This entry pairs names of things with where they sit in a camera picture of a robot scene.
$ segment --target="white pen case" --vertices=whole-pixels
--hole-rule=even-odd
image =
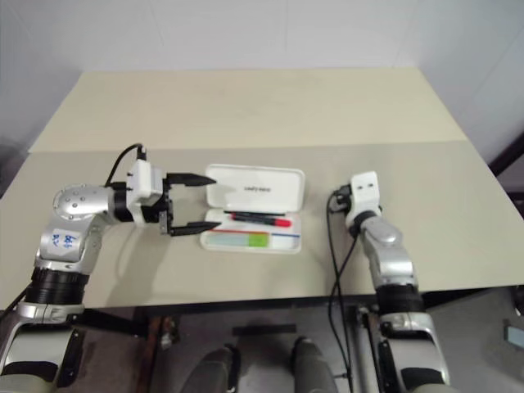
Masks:
[[[305,175],[299,169],[211,164],[206,176],[211,207],[206,221],[221,222],[201,235],[201,244],[213,251],[295,254],[302,245],[298,212],[302,208]],[[263,213],[291,221],[289,227],[235,221],[229,212]]]

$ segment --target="table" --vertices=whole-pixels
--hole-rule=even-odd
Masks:
[[[118,152],[136,141],[169,171],[203,173],[211,163],[304,170],[303,250],[212,252],[197,237],[121,224],[104,237],[87,307],[325,296],[333,281],[326,198],[371,169],[422,291],[524,278],[522,219],[418,70],[87,73],[0,203],[0,307],[29,280],[56,191],[102,183]],[[177,223],[203,218],[205,189],[177,187],[172,196]],[[342,255],[350,244],[342,217],[333,227]],[[373,293],[359,247],[342,286],[349,295]]]

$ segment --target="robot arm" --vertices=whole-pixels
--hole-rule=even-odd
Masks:
[[[439,385],[450,391],[449,374],[431,316],[425,312],[413,263],[402,233],[382,218],[377,174],[358,174],[337,201],[346,208],[346,226],[360,235],[377,293],[379,374],[386,392],[409,392]]]
[[[136,146],[138,156],[125,183],[72,185],[55,196],[31,283],[16,307],[18,318],[2,341],[0,392],[52,391],[74,380],[84,334],[71,324],[84,311],[84,287],[97,262],[106,227],[123,222],[138,227],[158,223],[161,234],[181,236],[220,224],[193,222],[173,227],[171,185],[194,187],[215,181],[196,174],[162,178],[161,171],[147,161],[142,145]]]

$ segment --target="open case lid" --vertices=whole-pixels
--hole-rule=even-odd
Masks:
[[[211,164],[206,176],[208,205],[260,213],[298,211],[304,200],[305,175],[299,169]]]

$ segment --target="wire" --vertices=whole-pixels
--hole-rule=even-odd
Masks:
[[[18,303],[20,303],[20,300],[22,300],[25,296],[25,293],[27,292],[27,288],[29,286],[27,286],[26,288],[24,288],[24,290],[11,302],[11,304],[6,307],[6,309],[3,311],[2,315],[0,315],[0,322],[3,321],[3,319],[10,313],[13,311],[13,309],[16,307],[16,305],[18,305]]]
[[[331,326],[333,336],[335,336],[335,339],[337,340],[338,347],[340,349],[342,358],[344,360],[344,365],[346,367],[346,374],[347,374],[348,385],[349,385],[350,391],[353,391],[353,377],[351,373],[350,341],[349,341],[348,332],[347,332],[348,329],[346,325],[346,313],[344,311],[344,302],[342,299],[342,289],[341,289],[340,278],[341,278],[342,273],[344,272],[344,269],[347,266],[348,261],[350,260],[351,255],[353,254],[353,250],[355,249],[355,245],[357,242],[357,237],[354,238],[353,243],[351,244],[350,250],[346,254],[346,257],[344,258],[342,262],[342,266],[339,270],[337,266],[337,259],[335,257],[334,247],[333,247],[331,220],[330,220],[330,214],[338,212],[338,210],[336,211],[331,210],[331,207],[330,207],[332,198],[334,196],[335,196],[335,192],[333,192],[329,196],[329,198],[327,199],[327,205],[326,205],[327,237],[329,239],[329,250],[331,252],[333,270],[335,271],[335,282],[333,283],[333,287],[329,295],[329,302],[327,306],[327,317],[329,319],[329,324]],[[338,332],[335,328],[335,323],[333,322],[333,317],[332,317],[332,306],[333,306],[333,301],[335,297],[335,292],[337,292],[337,298],[338,298],[339,308],[341,312],[341,320],[342,320],[342,327],[344,329],[344,339],[346,341],[347,356],[346,356],[346,353],[344,352],[344,348],[342,347],[341,338],[338,335]]]
[[[111,184],[111,180],[113,179],[113,176],[115,176],[115,172],[118,169],[118,165],[120,164],[122,159],[125,157],[125,155],[128,154],[133,149],[137,149],[139,155],[144,154],[143,148],[144,146],[141,143],[134,143],[133,145],[126,147],[116,158],[116,161],[113,164],[113,168],[111,168],[111,172],[109,173],[109,176],[107,177],[106,184],[104,185],[104,187],[109,187],[109,185]]]

